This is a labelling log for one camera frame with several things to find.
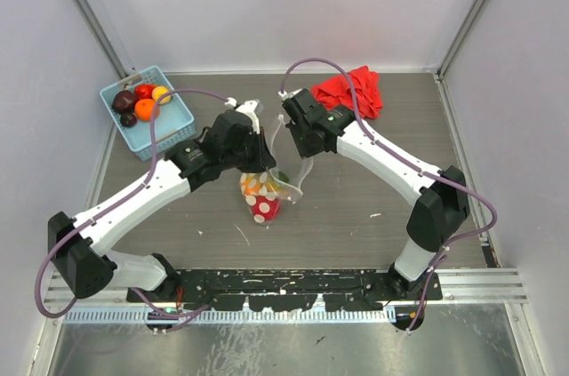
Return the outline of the clear dotted zip bag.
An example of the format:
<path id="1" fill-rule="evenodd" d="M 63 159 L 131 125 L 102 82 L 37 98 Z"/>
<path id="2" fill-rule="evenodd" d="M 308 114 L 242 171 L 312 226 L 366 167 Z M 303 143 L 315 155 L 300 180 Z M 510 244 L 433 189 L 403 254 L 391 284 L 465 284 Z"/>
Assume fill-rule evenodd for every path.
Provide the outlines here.
<path id="1" fill-rule="evenodd" d="M 296 204 L 304 193 L 302 183 L 314 166 L 312 157 L 303 158 L 285 126 L 283 113 L 268 129 L 268 149 L 276 166 L 263 173 L 243 173 L 239 187 L 252 219 L 259 225 L 270 225 L 286 204 Z"/>

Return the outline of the yellow green mango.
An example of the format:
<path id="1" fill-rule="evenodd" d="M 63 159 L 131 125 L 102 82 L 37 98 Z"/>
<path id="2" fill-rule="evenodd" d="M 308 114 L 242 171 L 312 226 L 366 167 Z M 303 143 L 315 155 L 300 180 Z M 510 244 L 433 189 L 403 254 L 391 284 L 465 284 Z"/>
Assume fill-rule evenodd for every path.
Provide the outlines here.
<path id="1" fill-rule="evenodd" d="M 239 187 L 244 196 L 273 196 L 277 199 L 288 199 L 290 193 L 277 183 L 270 172 L 243 173 L 239 179 Z"/>

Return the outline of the green orange fruit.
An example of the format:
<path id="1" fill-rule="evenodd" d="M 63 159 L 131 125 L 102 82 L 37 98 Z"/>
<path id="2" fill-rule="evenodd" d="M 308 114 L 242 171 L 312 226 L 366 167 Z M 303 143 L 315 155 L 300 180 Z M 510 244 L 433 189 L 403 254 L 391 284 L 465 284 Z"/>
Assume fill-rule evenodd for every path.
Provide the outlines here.
<path id="1" fill-rule="evenodd" d="M 290 184 L 290 179 L 288 178 L 288 176 L 281 171 L 278 171 L 276 174 L 276 180 L 277 183 L 281 186 L 287 186 Z"/>

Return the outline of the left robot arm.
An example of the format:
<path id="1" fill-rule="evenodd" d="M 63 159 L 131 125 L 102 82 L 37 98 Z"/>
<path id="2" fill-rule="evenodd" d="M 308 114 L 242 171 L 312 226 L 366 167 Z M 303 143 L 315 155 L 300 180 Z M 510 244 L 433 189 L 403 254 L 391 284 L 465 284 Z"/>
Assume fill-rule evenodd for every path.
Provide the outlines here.
<path id="1" fill-rule="evenodd" d="M 180 276 L 163 255 L 137 256 L 113 248 L 153 213 L 225 171 L 261 173 L 275 167 L 258 105 L 248 100 L 218 115 L 202 139 L 176 144 L 145 176 L 105 202 L 74 218 L 59 212 L 49 219 L 52 263 L 76 299 L 107 287 L 140 289 L 158 301 L 176 296 Z"/>

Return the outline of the dark red apple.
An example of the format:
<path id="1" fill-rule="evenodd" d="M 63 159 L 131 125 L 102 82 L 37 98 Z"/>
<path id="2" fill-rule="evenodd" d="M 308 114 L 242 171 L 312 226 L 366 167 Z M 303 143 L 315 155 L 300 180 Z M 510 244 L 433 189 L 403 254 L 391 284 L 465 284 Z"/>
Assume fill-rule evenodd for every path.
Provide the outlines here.
<path id="1" fill-rule="evenodd" d="M 122 90 L 116 94 L 112 101 L 111 108 L 117 112 L 117 114 L 133 112 L 137 101 L 138 98 L 133 92 Z"/>

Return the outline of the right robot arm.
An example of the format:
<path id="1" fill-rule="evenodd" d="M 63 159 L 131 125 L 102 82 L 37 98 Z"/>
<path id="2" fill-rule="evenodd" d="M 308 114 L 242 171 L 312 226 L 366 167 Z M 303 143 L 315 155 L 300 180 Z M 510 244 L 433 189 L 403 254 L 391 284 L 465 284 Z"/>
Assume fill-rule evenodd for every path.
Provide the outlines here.
<path id="1" fill-rule="evenodd" d="M 306 89 L 280 92 L 285 125 L 300 157 L 332 152 L 362 165 L 390 185 L 412 207 L 407 243 L 389 268 L 389 288 L 408 300 L 421 289 L 436 253 L 470 214 L 460 169 L 445 170 L 417 159 L 379 135 L 343 105 L 331 110 Z"/>

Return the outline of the yellow lemon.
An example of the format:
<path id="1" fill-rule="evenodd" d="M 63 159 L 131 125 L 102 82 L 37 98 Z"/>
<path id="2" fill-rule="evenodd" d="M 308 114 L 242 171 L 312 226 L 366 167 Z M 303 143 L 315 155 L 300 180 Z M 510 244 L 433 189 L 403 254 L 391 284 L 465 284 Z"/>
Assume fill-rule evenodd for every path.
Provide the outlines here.
<path id="1" fill-rule="evenodd" d="M 151 98 L 159 105 L 165 105 L 172 100 L 170 89 L 162 85 L 153 88 Z"/>

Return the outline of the small dark plum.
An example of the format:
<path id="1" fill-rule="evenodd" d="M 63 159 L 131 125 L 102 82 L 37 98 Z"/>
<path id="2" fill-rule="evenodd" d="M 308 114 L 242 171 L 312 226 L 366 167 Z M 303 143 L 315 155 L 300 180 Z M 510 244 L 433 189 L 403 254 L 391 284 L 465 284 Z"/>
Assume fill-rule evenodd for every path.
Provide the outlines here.
<path id="1" fill-rule="evenodd" d="M 136 117 L 136 115 L 134 115 L 134 113 L 132 112 L 125 112 L 120 116 L 120 124 L 125 127 L 125 128 L 131 128 L 134 127 L 134 125 L 137 124 L 138 119 Z"/>

